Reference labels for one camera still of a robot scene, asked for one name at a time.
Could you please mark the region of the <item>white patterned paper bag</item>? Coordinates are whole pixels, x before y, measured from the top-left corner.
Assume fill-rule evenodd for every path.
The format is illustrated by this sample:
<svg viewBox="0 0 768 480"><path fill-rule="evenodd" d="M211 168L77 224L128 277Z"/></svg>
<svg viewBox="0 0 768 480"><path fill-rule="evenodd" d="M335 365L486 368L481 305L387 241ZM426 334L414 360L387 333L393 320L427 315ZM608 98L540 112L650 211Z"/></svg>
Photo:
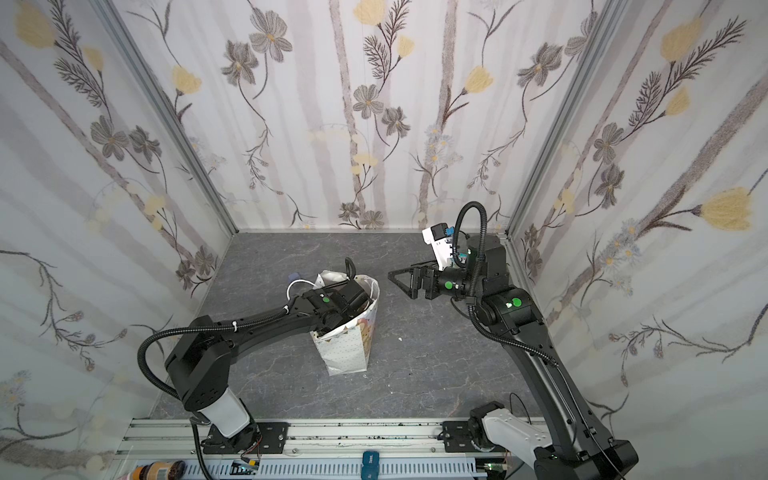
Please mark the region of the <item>white patterned paper bag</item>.
<svg viewBox="0 0 768 480"><path fill-rule="evenodd" d="M310 330L310 337L330 376L365 372L368 367L380 287L378 281L368 275L357 274L354 279L369 296L363 311L333 329L317 327Z"/></svg>

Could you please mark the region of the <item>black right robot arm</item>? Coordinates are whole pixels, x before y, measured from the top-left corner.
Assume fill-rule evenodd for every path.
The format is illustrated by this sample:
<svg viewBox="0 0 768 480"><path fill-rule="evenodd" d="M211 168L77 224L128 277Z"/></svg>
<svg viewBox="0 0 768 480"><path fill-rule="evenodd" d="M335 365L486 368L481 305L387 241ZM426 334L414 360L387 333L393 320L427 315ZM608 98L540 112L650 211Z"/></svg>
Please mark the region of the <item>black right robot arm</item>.
<svg viewBox="0 0 768 480"><path fill-rule="evenodd" d="M477 332L514 360L542 411L546 426L539 428L489 402L470 413L469 444L480 452L502 448L539 479L625 478L639 461L635 448L593 413L556 352L541 311L512 283L506 250L489 237L487 223L485 207L468 202L453 227L428 229L426 241L437 249L433 260L388 274L411 299L446 295L463 302Z"/></svg>

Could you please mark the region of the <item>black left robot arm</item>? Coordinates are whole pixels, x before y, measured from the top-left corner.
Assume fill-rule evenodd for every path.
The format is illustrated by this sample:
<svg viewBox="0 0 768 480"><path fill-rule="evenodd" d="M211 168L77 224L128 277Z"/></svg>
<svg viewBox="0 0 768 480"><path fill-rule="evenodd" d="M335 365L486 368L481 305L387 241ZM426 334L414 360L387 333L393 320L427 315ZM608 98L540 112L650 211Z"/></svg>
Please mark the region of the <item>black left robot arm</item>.
<svg viewBox="0 0 768 480"><path fill-rule="evenodd" d="M196 440L202 453L244 454L257 449L264 434L229 385L230 368L250 351L307 333L327 334L362 314L370 295L355 280L356 267L345 259L345 277L290 297L286 303L250 317L214 321L208 316L189 326L157 332L138 347L137 364L156 388L180 401L193 424L210 427ZM164 382L151 370L147 353L160 340L179 338L165 360Z"/></svg>

